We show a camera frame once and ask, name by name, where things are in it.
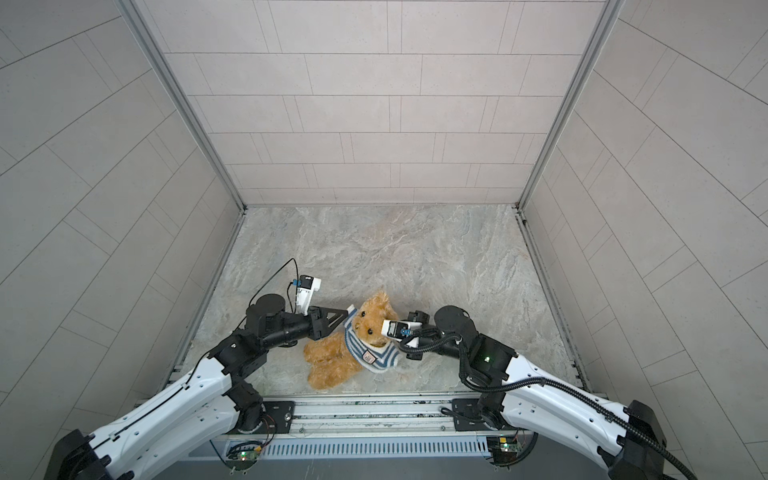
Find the blue and white striped sweater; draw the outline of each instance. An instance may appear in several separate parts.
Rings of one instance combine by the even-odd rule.
[[[346,348],[355,357],[360,365],[371,372],[381,373],[397,365],[397,357],[400,351],[394,342],[389,342],[385,346],[373,346],[363,342],[356,334],[352,320],[357,314],[357,309],[353,310],[347,320],[344,322],[344,343]]]

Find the teddy bear's head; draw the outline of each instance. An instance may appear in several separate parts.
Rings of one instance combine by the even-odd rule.
[[[389,339],[382,335],[384,320],[387,320],[387,312],[391,312],[389,296],[384,292],[378,292],[357,310],[357,315],[352,320],[355,334],[363,342],[373,346],[384,346]]]

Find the teddy bear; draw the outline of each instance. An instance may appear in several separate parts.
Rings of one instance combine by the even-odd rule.
[[[389,296],[378,292],[353,310],[344,330],[304,346],[304,359],[312,365],[307,379],[315,390],[341,385],[362,369],[383,372],[397,364],[397,345],[382,335],[384,320],[397,320]]]

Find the side wall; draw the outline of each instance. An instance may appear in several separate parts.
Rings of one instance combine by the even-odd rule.
[[[111,0],[0,4],[8,478],[162,386],[237,216]]]
[[[768,472],[767,28],[627,1],[525,208],[591,384],[701,479]]]
[[[603,8],[137,3],[247,204],[517,201]]]

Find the gray marble surface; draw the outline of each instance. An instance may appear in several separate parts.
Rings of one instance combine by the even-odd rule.
[[[400,318],[444,305],[464,308],[479,332],[574,382],[574,371],[508,205],[255,208],[238,236],[194,337],[184,371],[227,336],[256,289],[290,257],[301,274],[322,279],[313,304],[359,306],[384,289]],[[296,276],[283,270],[262,293],[285,295]],[[248,380],[265,396],[314,392],[307,384],[303,340],[273,349]],[[394,369],[367,370],[325,392],[446,392],[466,390],[458,361],[401,356]]]

